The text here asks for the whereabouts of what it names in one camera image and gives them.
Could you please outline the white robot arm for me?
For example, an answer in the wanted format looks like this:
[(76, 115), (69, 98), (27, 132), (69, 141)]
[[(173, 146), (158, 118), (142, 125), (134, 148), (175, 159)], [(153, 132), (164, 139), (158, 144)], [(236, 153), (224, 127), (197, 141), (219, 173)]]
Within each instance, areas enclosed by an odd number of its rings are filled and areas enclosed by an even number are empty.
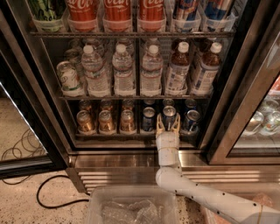
[(180, 115), (170, 129), (165, 129), (162, 115), (157, 115), (156, 145), (159, 170), (157, 185), (171, 193), (194, 200), (233, 224), (280, 224), (280, 212), (252, 200), (244, 199), (191, 181), (182, 174), (179, 160)]

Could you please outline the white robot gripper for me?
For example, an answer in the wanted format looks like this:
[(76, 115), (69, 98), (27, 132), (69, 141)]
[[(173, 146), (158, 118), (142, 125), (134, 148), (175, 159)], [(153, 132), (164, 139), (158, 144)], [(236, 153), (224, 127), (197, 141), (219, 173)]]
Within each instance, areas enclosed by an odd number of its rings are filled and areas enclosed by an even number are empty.
[(179, 162), (179, 131), (180, 114), (177, 113), (171, 131), (165, 131), (162, 115), (157, 115), (156, 145), (160, 166), (180, 167)]

